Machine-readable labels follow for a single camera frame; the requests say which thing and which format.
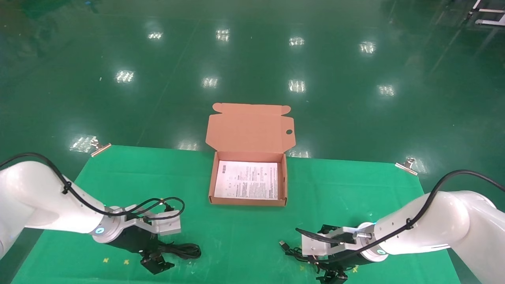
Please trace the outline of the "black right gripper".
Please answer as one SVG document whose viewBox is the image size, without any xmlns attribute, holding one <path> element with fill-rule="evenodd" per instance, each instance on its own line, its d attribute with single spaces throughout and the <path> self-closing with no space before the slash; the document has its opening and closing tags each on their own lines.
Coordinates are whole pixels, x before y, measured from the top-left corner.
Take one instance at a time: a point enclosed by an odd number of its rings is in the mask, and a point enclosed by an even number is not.
<svg viewBox="0 0 505 284">
<path fill-rule="evenodd" d="M 337 253 L 328 256 L 316 256 L 319 260 L 319 268 L 325 271 L 335 273 L 324 273 L 318 277 L 321 284 L 345 283 L 348 280 L 345 270 L 352 269 L 355 266 L 368 265 L 373 263 L 361 254 L 355 253 Z"/>
</svg>

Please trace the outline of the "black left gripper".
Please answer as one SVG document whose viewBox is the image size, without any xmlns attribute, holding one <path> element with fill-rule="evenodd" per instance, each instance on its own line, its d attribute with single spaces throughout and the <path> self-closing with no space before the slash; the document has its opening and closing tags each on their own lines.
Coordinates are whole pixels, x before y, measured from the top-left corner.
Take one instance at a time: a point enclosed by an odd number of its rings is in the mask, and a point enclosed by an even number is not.
<svg viewBox="0 0 505 284">
<path fill-rule="evenodd" d="M 130 253 L 142 254 L 141 264 L 148 265 L 148 270 L 157 275 L 173 268 L 175 265 L 164 260 L 158 261 L 158 235 L 137 226 L 125 228 L 108 246 L 126 250 Z"/>
</svg>

